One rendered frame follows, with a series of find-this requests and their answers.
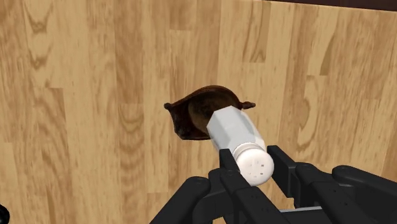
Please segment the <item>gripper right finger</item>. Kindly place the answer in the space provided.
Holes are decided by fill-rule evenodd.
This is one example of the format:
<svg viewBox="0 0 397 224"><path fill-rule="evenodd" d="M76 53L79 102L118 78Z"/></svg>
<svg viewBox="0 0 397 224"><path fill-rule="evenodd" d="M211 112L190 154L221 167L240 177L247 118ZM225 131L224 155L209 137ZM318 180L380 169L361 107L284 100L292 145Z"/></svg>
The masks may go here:
<svg viewBox="0 0 397 224"><path fill-rule="evenodd" d="M397 182L338 165L330 174L293 161L280 147L267 147L272 179L296 208L320 206L333 224L397 224Z"/></svg>

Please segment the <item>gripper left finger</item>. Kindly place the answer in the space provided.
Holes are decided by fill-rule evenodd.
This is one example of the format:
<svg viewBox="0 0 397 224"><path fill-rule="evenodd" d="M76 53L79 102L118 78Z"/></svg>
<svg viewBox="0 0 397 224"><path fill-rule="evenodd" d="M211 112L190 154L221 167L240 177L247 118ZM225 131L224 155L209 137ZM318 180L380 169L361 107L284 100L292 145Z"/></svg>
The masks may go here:
<svg viewBox="0 0 397 224"><path fill-rule="evenodd" d="M230 150L219 151L209 177L188 178L150 224L290 224L266 195L242 177Z"/></svg>

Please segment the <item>white salt shaker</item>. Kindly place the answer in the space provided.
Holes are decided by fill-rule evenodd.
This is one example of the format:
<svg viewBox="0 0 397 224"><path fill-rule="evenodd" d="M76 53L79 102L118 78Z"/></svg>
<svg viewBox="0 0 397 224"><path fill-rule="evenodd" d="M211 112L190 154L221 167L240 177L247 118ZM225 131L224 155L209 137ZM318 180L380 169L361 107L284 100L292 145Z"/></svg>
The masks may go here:
<svg viewBox="0 0 397 224"><path fill-rule="evenodd" d="M230 150L241 175L251 186L262 185L271 178L274 161L245 112L233 106L216 110L206 129L217 150Z"/></svg>

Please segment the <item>dark brown bowl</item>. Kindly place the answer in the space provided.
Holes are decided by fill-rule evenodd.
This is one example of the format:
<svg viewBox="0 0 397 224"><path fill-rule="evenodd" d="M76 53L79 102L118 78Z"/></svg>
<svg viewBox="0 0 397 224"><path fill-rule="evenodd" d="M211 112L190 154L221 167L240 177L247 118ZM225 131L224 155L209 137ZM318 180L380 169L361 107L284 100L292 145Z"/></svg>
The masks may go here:
<svg viewBox="0 0 397 224"><path fill-rule="evenodd" d="M193 141L210 139L207 124L212 114L228 106L243 110L256 104L241 102L230 89L219 85L202 87L174 103L164 104L171 115L174 132L182 140Z"/></svg>

